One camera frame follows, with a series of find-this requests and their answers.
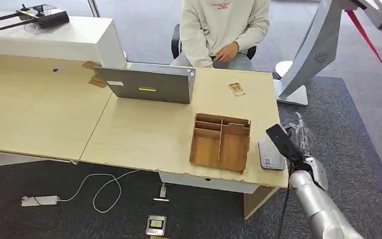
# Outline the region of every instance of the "jeans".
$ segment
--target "jeans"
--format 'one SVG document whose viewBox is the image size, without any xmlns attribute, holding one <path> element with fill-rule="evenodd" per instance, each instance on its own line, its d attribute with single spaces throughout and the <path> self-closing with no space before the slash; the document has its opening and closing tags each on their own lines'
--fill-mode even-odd
<svg viewBox="0 0 382 239">
<path fill-rule="evenodd" d="M 188 61 L 184 52 L 181 52 L 179 56 L 171 63 L 171 66 L 188 66 L 192 67 L 191 63 Z M 230 70 L 243 70 L 243 71 L 254 71 L 253 64 L 246 54 L 238 52 L 235 58 L 233 58 L 229 63 L 213 61 L 213 67 L 219 69 L 230 69 Z"/>
</svg>

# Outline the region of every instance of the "gray laptop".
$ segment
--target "gray laptop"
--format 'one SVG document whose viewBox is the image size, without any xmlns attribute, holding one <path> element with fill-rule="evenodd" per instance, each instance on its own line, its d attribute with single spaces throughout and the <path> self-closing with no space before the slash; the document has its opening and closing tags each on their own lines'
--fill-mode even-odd
<svg viewBox="0 0 382 239">
<path fill-rule="evenodd" d="M 190 104 L 195 69 L 130 63 L 129 69 L 96 67 L 116 96 L 140 100 Z"/>
</svg>

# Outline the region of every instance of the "gray carpet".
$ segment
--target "gray carpet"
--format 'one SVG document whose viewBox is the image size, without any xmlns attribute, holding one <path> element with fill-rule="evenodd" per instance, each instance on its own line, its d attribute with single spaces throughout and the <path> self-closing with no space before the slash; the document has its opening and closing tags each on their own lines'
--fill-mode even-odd
<svg viewBox="0 0 382 239">
<path fill-rule="evenodd" d="M 295 111 L 313 130 L 315 156 L 326 167 L 329 194 L 354 228 L 367 239 L 382 238 L 382 165 L 341 79 L 317 77 L 308 86 L 306 108 L 279 105 L 283 123 Z M 81 163 L 35 162 L 0 167 L 0 239 L 148 238 L 148 215 L 166 215 L 166 236 L 179 238 L 272 239 L 284 202 L 279 190 L 248 221 L 242 218 L 242 194 L 181 185 L 168 186 L 168 204 L 153 202 L 160 179 L 137 172 L 121 179 L 122 197 L 108 213 L 92 200 L 106 178 L 89 179 L 72 201 L 54 207 L 21 208 L 22 196 L 70 197 L 90 173 L 120 175 L 128 169 Z M 104 209 L 116 198 L 110 185 L 96 205 Z M 282 238 L 309 238 L 309 230 L 291 190 Z"/>
</svg>

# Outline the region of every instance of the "white label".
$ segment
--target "white label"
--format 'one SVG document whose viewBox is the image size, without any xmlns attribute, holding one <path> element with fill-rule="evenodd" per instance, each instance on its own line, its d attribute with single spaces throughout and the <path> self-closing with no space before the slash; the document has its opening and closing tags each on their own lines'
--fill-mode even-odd
<svg viewBox="0 0 382 239">
<path fill-rule="evenodd" d="M 121 81 L 108 81 L 107 82 L 109 85 L 112 85 L 112 86 L 123 86 L 124 83 L 122 83 Z"/>
</svg>

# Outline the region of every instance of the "white drawer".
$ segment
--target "white drawer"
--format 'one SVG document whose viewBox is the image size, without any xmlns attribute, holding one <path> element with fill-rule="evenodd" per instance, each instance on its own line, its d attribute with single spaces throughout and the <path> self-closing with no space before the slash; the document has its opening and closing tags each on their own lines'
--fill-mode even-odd
<svg viewBox="0 0 382 239">
<path fill-rule="evenodd" d="M 204 178 L 185 174 L 159 172 L 160 179 L 164 183 L 174 183 L 200 188 L 210 188 L 239 193 L 254 193 L 259 187 L 254 183 L 242 183 L 215 178 Z"/>
</svg>

